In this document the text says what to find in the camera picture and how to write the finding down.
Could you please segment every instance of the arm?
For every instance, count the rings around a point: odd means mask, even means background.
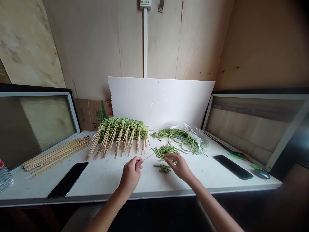
[[[193,175],[186,161],[179,153],[165,155],[165,161],[170,165],[176,175],[192,188],[218,232],[243,231],[237,222],[234,221],[202,183]]]
[[[108,231],[115,216],[135,190],[141,177],[143,159],[135,156],[123,167],[119,187],[115,190],[104,207],[91,220],[86,228],[88,231]]]

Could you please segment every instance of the electrical outlet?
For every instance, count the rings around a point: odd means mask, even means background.
[[[147,8],[148,10],[150,10],[150,7],[151,7],[151,0],[139,0],[140,9]]]

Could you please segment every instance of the cardboard box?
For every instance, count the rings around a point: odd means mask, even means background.
[[[75,107],[81,130],[92,131],[92,123],[89,111],[89,100],[75,98]]]
[[[103,118],[113,116],[112,102],[109,100],[75,98],[75,105],[82,131],[97,131]]]
[[[109,100],[89,100],[92,131],[96,131],[104,118],[113,116],[112,102]]]

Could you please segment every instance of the window frame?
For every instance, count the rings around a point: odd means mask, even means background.
[[[233,97],[233,98],[258,98],[258,99],[285,99],[285,100],[304,100],[304,103],[300,107],[299,111],[291,121],[287,130],[282,136],[282,139],[278,143],[271,157],[269,158],[266,165],[263,165],[253,158],[249,158],[248,160],[254,164],[259,165],[264,170],[270,172],[282,151],[294,135],[295,131],[298,129],[299,125],[309,113],[309,88],[301,87],[301,88],[281,88],[281,89],[252,89],[252,90],[227,90],[227,91],[213,91],[208,103],[208,107],[206,109],[205,119],[202,124],[202,130],[209,137],[214,138],[222,142],[227,147],[231,148],[236,152],[242,152],[223,140],[217,138],[211,133],[206,131],[207,122],[209,118],[209,114],[211,111],[212,101],[214,97]]]
[[[28,85],[15,85],[15,84],[0,84],[0,97],[32,97],[32,96],[67,96],[67,100],[69,103],[69,108],[71,111],[74,127],[76,133],[67,137],[66,139],[60,141],[59,143],[53,145],[49,149],[41,152],[40,154],[34,156],[33,158],[43,155],[52,149],[68,142],[70,139],[74,138],[76,135],[80,134],[81,129],[77,119],[76,108],[72,96],[71,89],[65,88],[53,88],[53,87],[41,87],[41,86],[28,86]],[[22,170],[22,166],[12,169],[11,174],[15,174]]]

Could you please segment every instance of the white table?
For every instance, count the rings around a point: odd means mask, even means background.
[[[83,138],[86,135],[92,136],[94,132],[81,132],[75,138]],[[149,140],[150,147],[148,146],[146,149],[146,154],[138,155],[144,159],[153,154],[151,147],[157,146],[159,148],[166,144],[164,140],[159,142],[158,139],[151,137]],[[186,159],[194,175],[211,193],[275,189],[282,184],[274,177],[269,180],[261,179],[253,173],[249,161],[232,157],[212,139],[208,138],[208,141],[209,147],[205,153],[207,156],[181,155]],[[74,164],[84,161],[88,148],[34,179],[25,179],[30,175],[30,172],[21,170],[13,175],[14,184],[0,193],[0,207],[106,201],[120,183],[123,165],[135,156],[135,147],[129,157],[127,155],[121,157],[119,152],[117,158],[114,159],[114,144],[104,159],[91,159],[69,194],[62,198],[47,199],[47,196]],[[213,156],[221,154],[252,173],[254,177],[244,181],[235,176],[213,158]],[[174,172],[165,175],[158,171],[159,168],[153,167],[154,164],[159,163],[164,162],[158,162],[155,154],[145,160],[142,165],[140,181],[130,199],[194,195],[190,187]]]

